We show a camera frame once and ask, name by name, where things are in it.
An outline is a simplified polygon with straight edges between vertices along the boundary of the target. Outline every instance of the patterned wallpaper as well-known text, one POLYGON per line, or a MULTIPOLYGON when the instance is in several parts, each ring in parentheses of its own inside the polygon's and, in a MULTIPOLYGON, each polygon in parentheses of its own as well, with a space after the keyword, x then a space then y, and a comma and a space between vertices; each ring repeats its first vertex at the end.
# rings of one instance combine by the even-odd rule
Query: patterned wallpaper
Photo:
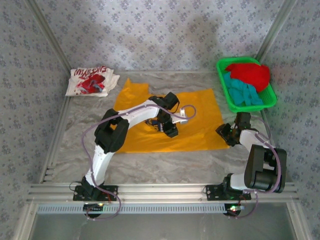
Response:
POLYGON ((278 103, 267 112, 273 137, 287 150, 287 169, 315 239, 320 240, 320 2, 298 0, 265 63, 278 103))
POLYGON ((73 68, 212 69, 254 56, 283 0, 38 0, 73 68))
POLYGON ((0 1, 0 239, 38 181, 68 76, 23 1, 0 1))

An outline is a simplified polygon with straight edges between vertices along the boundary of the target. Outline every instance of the yellow cloth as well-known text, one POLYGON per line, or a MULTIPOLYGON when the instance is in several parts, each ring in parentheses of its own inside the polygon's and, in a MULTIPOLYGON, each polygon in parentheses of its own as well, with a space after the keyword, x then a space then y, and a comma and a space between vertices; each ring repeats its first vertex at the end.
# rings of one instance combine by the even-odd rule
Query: yellow cloth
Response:
MULTIPOLYGON (((155 95, 150 94, 148 90, 147 83, 132 83, 128 78, 116 99, 114 109, 125 110, 143 103, 155 95)), ((176 96, 180 101, 179 107, 191 104, 196 108, 196 116, 188 123, 177 123, 178 136, 170 138, 163 132, 156 131, 153 126, 141 122, 128 131, 124 145, 118 153, 185 152, 228 148, 216 133, 217 127, 224 122, 213 90, 210 88, 181 92, 176 96)), ((190 107, 185 109, 187 116, 192 116, 193 111, 190 107)))

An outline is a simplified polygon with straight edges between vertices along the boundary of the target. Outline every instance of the teal cloth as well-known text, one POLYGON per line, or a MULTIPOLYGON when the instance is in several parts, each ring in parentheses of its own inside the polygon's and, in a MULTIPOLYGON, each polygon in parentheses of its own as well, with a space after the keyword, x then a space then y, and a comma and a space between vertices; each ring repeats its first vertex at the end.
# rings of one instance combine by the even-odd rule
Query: teal cloth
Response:
POLYGON ((239 79, 230 78, 230 72, 224 74, 223 79, 236 106, 241 106, 243 102, 246 106, 264 104, 258 96, 255 87, 251 84, 244 83, 239 79))

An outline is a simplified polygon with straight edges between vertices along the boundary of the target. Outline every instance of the cable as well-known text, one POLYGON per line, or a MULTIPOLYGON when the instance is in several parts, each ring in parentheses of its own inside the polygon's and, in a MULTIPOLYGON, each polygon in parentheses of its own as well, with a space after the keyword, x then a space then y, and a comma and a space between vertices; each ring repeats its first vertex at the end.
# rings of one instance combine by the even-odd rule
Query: cable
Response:
POLYGON ((230 214, 234 214, 235 216, 229 216, 230 218, 233 218, 233 219, 243 219, 243 218, 246 218, 246 217, 249 217, 250 215, 252 215, 257 207, 258 207, 258 202, 259 202, 259 198, 258 198, 258 194, 256 191, 254 191, 254 194, 255 194, 255 205, 253 206, 252 210, 247 214, 247 215, 244 215, 244 216, 236 216, 233 212, 231 211, 227 211, 228 213, 230 214))
POLYGON ((179 105, 180 105, 180 101, 178 101, 178 105, 176 106, 176 109, 175 109, 175 111, 173 112, 173 114, 175 114, 175 113, 178 111, 179 105))
POLYGON ((71 189, 71 184, 73 184, 73 183, 78 183, 78 184, 80 184, 81 182, 80 182, 80 181, 72 181, 72 182, 70 182, 70 184, 69 184, 69 189, 70 189, 72 192, 75 191, 75 190, 71 189))
POLYGON ((280 159, 279 159, 279 156, 276 152, 276 150, 267 142, 265 142, 262 138, 259 137, 262 136, 263 137, 263 134, 261 133, 256 133, 255 134, 255 137, 261 142, 263 143, 264 145, 266 145, 270 150, 271 152, 273 153, 274 157, 275 157, 275 161, 276 161, 276 168, 277 168, 277 176, 276 176, 276 182, 274 184, 274 187, 271 188, 270 190, 268 191, 261 191, 259 190, 258 192, 259 193, 263 193, 263 194, 269 194, 269 193, 273 193, 275 190, 277 190, 278 186, 279 186, 279 183, 280 183, 280 180, 281 180, 281 163, 280 163, 280 159))
POLYGON ((257 209, 257 206, 258 206, 258 202, 259 202, 259 198, 258 198, 258 193, 262 193, 262 194, 270 194, 270 193, 273 193, 275 190, 277 190, 279 184, 280 184, 280 180, 281 180, 281 163, 280 163, 280 159, 279 159, 279 156, 276 152, 276 150, 271 146, 271 144, 269 144, 268 142, 264 141, 260 136, 262 136, 263 138, 265 139, 268 139, 264 134, 262 133, 256 133, 255 134, 255 137, 262 143, 264 144, 265 146, 267 146, 273 153, 274 157, 275 157, 275 161, 276 161, 276 167, 277 167, 277 176, 276 176, 276 182, 274 184, 274 187, 271 188, 270 190, 268 191, 261 191, 261 190, 258 190, 258 189, 246 189, 246 190, 243 190, 243 191, 246 191, 246 192, 254 192, 255 194, 255 205, 253 207, 253 209, 247 214, 247 215, 244 215, 244 216, 230 216, 231 218, 234 218, 234 219, 242 219, 242 218, 245 218, 245 217, 248 217, 250 216, 251 214, 254 213, 254 211, 257 209))
POLYGON ((99 189, 101 192, 106 193, 106 194, 110 194, 110 195, 114 196, 114 197, 118 200, 118 202, 119 202, 119 207, 118 207, 118 209, 116 210, 116 212, 115 212, 113 215, 111 215, 111 216, 109 216, 109 217, 104 217, 104 218, 91 218, 91 217, 89 217, 90 208, 87 209, 85 215, 86 215, 86 217, 87 217, 88 220, 92 220, 92 221, 104 221, 104 220, 113 219, 114 217, 116 217, 116 216, 119 214, 119 212, 120 212, 120 210, 121 210, 122 204, 121 204, 121 199, 118 197, 118 195, 114 194, 114 193, 111 192, 111 191, 102 189, 102 188, 99 187, 99 186, 97 185, 97 183, 96 183, 95 176, 94 176, 94 162, 93 162, 93 159, 91 158, 91 156, 90 156, 90 154, 89 154, 89 152, 88 152, 88 150, 87 150, 87 148, 86 148, 86 145, 85 145, 85 137, 86 137, 87 133, 88 133, 90 130, 92 130, 93 128, 95 128, 95 127, 97 127, 98 125, 100 125, 100 124, 103 124, 103 123, 105 123, 105 122, 107 122, 107 121, 110 121, 110 120, 112 120, 112 119, 115 119, 115 118, 118 118, 118 117, 121 117, 121 116, 124 116, 124 115, 131 114, 131 113, 133 113, 133 112, 135 112, 135 111, 137 111, 137 110, 140 110, 140 109, 143 109, 143 108, 147 108, 147 107, 155 107, 155 108, 161 109, 162 111, 166 112, 167 114, 170 114, 171 116, 175 116, 176 118, 182 119, 182 120, 190 120, 190 119, 194 118, 194 117, 196 116, 196 114, 197 114, 197 109, 195 108, 195 106, 193 106, 193 105, 191 105, 191 104, 184 105, 183 107, 181 107, 181 109, 185 109, 185 108, 188 108, 188 107, 193 108, 194 113, 193 113, 193 115, 190 116, 190 117, 183 117, 183 116, 176 115, 176 114, 168 111, 167 109, 165 109, 165 108, 163 108, 163 107, 161 107, 161 106, 159 106, 159 105, 157 105, 157 104, 145 104, 145 105, 137 106, 137 107, 135 107, 135 108, 133 108, 133 109, 127 111, 127 112, 123 112, 123 113, 120 113, 120 114, 117 114, 117 115, 114 115, 114 116, 107 117, 106 119, 103 119, 103 120, 101 120, 101 121, 93 124, 93 125, 90 126, 87 130, 85 130, 85 131, 83 132, 82 136, 81 136, 81 144, 82 144, 82 147, 83 147, 83 149, 84 149, 84 151, 85 151, 85 153, 86 153, 86 155, 88 156, 88 159, 89 159, 90 171, 91 171, 91 179, 92 179, 93 185, 94 185, 97 189, 99 189))
POLYGON ((271 129, 270 126, 259 116, 251 116, 252 119, 257 119, 264 124, 266 134, 268 135, 267 139, 271 142, 271 129))
POLYGON ((243 198, 243 199, 245 200, 245 204, 247 204, 247 199, 245 198, 245 196, 240 195, 240 197, 243 198))

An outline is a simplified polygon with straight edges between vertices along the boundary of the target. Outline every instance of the green basket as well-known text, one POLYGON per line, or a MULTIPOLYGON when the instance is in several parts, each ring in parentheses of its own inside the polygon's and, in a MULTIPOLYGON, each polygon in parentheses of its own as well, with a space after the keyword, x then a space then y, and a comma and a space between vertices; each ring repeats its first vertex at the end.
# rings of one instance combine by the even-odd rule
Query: green basket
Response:
POLYGON ((223 75, 225 73, 227 73, 227 71, 225 71, 226 67, 228 67, 230 64, 236 64, 236 63, 237 64, 255 63, 255 64, 260 65, 260 63, 257 60, 255 60, 254 58, 249 57, 249 56, 248 57, 247 56, 228 57, 228 58, 220 59, 217 62, 216 68, 218 70, 220 82, 221 82, 221 85, 223 88, 223 92, 224 92, 226 101, 229 105, 230 111, 233 113, 255 112, 255 111, 261 111, 262 109, 270 108, 270 107, 274 106, 277 103, 277 97, 276 97, 276 94, 270 84, 265 88, 265 90, 258 93, 259 97, 263 101, 263 105, 246 106, 245 103, 243 103, 241 106, 236 106, 234 104, 233 99, 229 95, 229 92, 228 92, 227 86, 225 84, 225 80, 224 80, 223 75))

